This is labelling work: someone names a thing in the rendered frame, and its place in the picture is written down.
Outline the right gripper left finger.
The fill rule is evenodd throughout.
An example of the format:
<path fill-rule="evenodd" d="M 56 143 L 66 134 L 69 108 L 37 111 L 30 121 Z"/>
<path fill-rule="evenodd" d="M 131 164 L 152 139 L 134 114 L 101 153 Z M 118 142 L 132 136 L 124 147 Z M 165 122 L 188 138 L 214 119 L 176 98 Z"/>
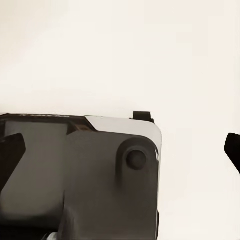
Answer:
<path fill-rule="evenodd" d="M 0 138 L 0 193 L 26 153 L 22 133 Z"/>

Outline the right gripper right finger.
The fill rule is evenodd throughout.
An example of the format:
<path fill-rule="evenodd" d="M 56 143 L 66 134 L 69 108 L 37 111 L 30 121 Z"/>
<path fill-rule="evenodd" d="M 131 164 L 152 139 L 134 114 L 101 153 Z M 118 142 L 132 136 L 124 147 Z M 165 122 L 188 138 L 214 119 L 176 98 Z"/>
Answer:
<path fill-rule="evenodd" d="M 229 133 L 227 135 L 224 151 L 240 172 L 240 135 Z"/>

